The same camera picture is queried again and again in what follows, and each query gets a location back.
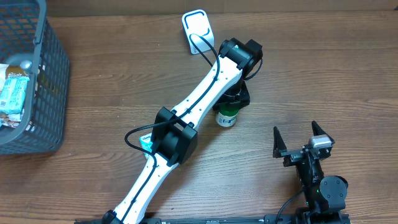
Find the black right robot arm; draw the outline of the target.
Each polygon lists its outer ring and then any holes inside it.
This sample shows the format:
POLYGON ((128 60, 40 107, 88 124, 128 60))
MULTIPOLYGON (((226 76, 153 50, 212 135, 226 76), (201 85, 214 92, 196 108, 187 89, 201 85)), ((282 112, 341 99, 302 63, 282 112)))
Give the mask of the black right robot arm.
POLYGON ((326 176, 320 162, 331 156, 335 140, 316 121, 312 121, 313 136, 301 149, 289 151, 280 131, 273 127, 273 157, 282 158, 285 167, 294 166, 302 189, 286 201, 275 216, 274 223, 350 223, 346 208, 348 181, 339 175, 326 176), (282 212, 298 196, 304 195, 306 207, 296 209, 285 218, 282 212))

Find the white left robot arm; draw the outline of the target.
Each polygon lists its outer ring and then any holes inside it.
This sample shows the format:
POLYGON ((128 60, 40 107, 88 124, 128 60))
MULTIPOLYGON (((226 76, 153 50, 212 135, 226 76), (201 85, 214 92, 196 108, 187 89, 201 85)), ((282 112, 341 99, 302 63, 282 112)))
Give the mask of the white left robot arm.
POLYGON ((161 108, 154 123, 147 125, 152 145, 150 150, 141 149, 149 156, 145 167, 123 201, 104 214, 102 223, 140 223, 164 179, 192 155, 206 114, 223 106, 236 111, 249 104, 245 82, 262 64, 262 45, 232 38, 214 55, 216 62, 200 84, 171 110, 161 108))

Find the green lid jar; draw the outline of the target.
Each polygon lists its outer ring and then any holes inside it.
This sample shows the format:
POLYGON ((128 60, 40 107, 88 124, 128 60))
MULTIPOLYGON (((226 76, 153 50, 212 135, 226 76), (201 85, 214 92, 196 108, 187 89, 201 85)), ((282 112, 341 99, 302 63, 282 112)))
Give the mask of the green lid jar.
POLYGON ((221 105, 216 115, 216 122, 222 127, 232 127, 236 122, 238 113, 237 107, 221 105))

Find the teal tissue pack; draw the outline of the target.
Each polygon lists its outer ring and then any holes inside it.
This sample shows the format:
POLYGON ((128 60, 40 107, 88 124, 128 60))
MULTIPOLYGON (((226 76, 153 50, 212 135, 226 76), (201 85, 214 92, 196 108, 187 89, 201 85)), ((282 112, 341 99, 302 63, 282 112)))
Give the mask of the teal tissue pack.
POLYGON ((151 147, 152 147, 151 137, 152 137, 152 134, 149 133, 149 134, 143 135, 143 136, 141 136, 139 138, 139 141, 141 143, 141 147, 147 152, 152 152, 152 149, 151 149, 151 147))

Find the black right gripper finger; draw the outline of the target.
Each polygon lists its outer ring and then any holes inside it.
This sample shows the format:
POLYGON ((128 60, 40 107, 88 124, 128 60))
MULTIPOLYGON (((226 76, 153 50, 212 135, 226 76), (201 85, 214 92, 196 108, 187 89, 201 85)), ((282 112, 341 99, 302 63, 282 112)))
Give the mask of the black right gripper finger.
POLYGON ((326 135, 326 132, 322 130, 316 121, 312 121, 312 131, 314 136, 326 135))
POLYGON ((282 154, 287 151, 287 147, 284 143, 284 140, 282 139, 282 136, 280 135, 277 126, 273 127, 273 135, 274 135, 274 147, 272 155, 274 158, 280 158, 282 157, 282 154))

